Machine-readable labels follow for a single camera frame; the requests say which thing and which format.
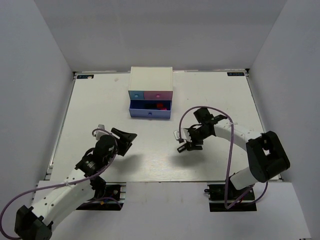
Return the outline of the green cap highlighter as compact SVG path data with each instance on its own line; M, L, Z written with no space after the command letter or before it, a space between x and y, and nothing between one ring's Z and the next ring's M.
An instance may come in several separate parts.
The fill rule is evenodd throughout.
M178 153L182 153L185 150L187 150L187 146L185 144L177 148Z

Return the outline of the purple-blue wide drawer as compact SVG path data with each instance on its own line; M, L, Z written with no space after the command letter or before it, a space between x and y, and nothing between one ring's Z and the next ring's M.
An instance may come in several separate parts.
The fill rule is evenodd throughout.
M145 109L145 104L154 102L163 103L167 110ZM170 119L171 111L171 100L131 100L129 105L129 113L132 118Z

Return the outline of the light blue small drawer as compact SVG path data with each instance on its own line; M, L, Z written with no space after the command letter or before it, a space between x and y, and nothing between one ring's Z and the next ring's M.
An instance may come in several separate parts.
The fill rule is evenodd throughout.
M129 90L129 97L131 100L144 100L144 92L139 90Z

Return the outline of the orange cap highlighter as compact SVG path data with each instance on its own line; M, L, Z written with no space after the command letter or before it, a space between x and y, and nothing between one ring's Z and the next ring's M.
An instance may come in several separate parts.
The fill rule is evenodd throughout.
M146 103L145 107L148 109L162 109L164 108L164 104L162 102L152 102Z

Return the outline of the pink drawer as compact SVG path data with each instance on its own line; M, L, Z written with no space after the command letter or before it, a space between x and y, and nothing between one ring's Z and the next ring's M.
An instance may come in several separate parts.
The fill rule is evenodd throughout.
M171 101L173 91L144 91L143 95L145 100Z

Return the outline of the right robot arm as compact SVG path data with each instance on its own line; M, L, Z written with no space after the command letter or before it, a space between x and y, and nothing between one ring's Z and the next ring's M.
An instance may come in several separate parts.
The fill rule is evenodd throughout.
M236 200L244 189L256 183L266 183L290 168L291 163L278 135L273 131L257 132L234 123L225 113L214 116L207 107L195 107L197 124L180 127L175 138L182 145L178 152L202 150L204 140L214 136L243 149L248 167L233 175L227 174L226 195Z

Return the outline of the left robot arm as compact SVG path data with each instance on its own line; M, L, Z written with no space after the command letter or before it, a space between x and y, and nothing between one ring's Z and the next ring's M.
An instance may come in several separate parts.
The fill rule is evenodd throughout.
M101 174L116 156L124 156L132 146L136 133L116 128L110 132L103 125L92 131L96 139L60 186L30 207L17 210L14 231L22 240L48 240L54 229L74 210L107 197L106 181Z

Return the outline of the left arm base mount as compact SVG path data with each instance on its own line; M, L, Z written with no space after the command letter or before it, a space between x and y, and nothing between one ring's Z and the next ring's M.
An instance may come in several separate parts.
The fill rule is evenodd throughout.
M120 211L126 198L125 182L109 182L94 197L81 204L78 211Z

